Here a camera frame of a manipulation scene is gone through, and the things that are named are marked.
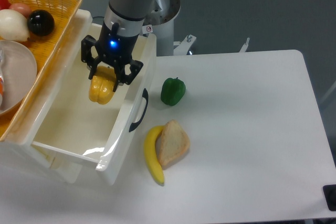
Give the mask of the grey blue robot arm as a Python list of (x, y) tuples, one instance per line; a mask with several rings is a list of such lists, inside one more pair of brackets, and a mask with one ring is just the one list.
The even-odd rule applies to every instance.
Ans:
[(130, 85), (143, 67), (132, 58), (132, 52), (153, 0), (109, 0), (100, 36), (87, 35), (81, 42), (81, 61), (90, 70), (89, 79), (98, 64), (111, 66), (119, 84)]

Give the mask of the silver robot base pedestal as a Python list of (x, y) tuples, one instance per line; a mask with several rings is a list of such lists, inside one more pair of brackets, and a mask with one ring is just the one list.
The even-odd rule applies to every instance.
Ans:
[(171, 56), (174, 51), (174, 20), (181, 9), (180, 0), (153, 0), (144, 26), (156, 35), (156, 55)]

